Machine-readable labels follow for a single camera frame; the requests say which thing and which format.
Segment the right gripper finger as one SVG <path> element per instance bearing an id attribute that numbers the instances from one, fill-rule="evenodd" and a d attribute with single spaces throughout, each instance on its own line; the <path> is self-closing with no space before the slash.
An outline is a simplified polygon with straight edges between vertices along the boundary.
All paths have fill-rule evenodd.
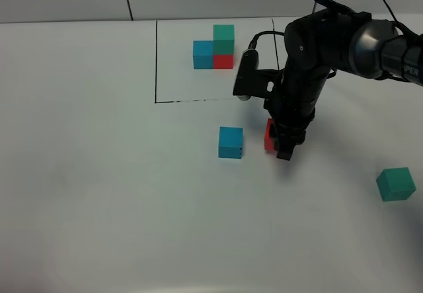
<path id="1" fill-rule="evenodd" d="M 277 149 L 277 135 L 274 123 L 268 124 L 268 149 Z"/>
<path id="2" fill-rule="evenodd" d="M 289 161 L 295 148 L 295 141 L 291 138 L 278 138 L 277 158 Z"/>

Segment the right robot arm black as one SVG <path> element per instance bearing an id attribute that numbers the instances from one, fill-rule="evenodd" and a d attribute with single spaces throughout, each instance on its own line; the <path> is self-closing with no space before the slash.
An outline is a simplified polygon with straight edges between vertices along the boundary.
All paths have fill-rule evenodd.
<path id="1" fill-rule="evenodd" d="M 288 58 L 265 104 L 279 159 L 291 159 L 304 142 L 323 86 L 337 71 L 422 85 L 421 35 L 397 19 L 373 19 L 333 0 L 314 1 L 324 9 L 286 26 Z"/>

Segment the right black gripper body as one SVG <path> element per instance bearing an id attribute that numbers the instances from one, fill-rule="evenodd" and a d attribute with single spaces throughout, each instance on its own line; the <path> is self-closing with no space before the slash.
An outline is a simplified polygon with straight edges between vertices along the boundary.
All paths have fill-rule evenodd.
<path id="1" fill-rule="evenodd" d="M 304 141 L 304 132 L 315 115 L 315 105 L 330 75 L 330 68 L 316 65 L 301 69 L 287 62 L 282 80 L 274 87 L 274 96 L 265 100 L 278 138 L 291 138 L 295 145 Z"/>

